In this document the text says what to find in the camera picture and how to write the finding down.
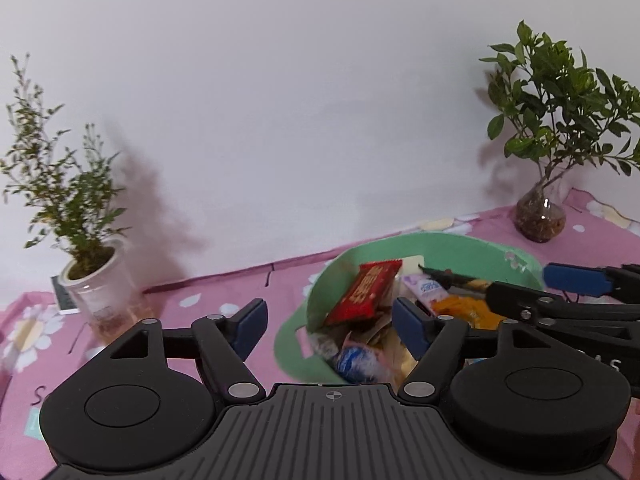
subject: silver bolt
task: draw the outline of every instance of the silver bolt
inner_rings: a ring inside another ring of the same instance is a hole
[[[248,399],[256,395],[260,388],[253,383],[236,383],[229,386],[229,395],[238,399]]]
[[[412,397],[429,397],[436,391],[436,387],[431,383],[424,383],[422,381],[414,381],[404,387],[404,392]]]

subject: round glass vase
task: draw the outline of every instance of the round glass vase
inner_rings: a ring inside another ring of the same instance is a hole
[[[75,264],[70,261],[59,276],[95,335],[105,344],[114,341],[137,322],[154,317],[148,301],[135,286],[125,260],[126,243],[112,238],[104,243],[113,247],[110,260],[93,274],[79,280],[69,278]]]
[[[562,206],[562,179],[537,182],[518,200],[511,212],[516,229],[532,242],[543,244],[558,236],[566,224]]]

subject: black robotic gripper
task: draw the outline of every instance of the black robotic gripper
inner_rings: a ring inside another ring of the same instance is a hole
[[[276,384],[243,361],[267,327],[254,300],[190,328],[145,319],[45,400],[48,480],[613,480],[625,376],[535,326],[479,334],[397,300],[420,357],[386,384]],[[467,357],[485,360],[463,367]],[[171,370],[194,359],[202,382]]]

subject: red wrapper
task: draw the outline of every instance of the red wrapper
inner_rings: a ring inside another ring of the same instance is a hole
[[[371,319],[402,267],[402,260],[370,262],[360,266],[353,285],[324,320],[325,326]]]

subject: green basket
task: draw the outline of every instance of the green basket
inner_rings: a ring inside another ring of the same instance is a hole
[[[348,249],[318,276],[302,306],[280,327],[274,342],[278,366],[305,383],[344,384],[317,355],[303,358],[296,332],[306,326],[313,332],[348,290],[366,262],[424,256],[427,267],[452,269],[459,274],[493,282],[543,289],[542,266],[530,254],[477,238],[445,233],[412,233],[368,242]]]

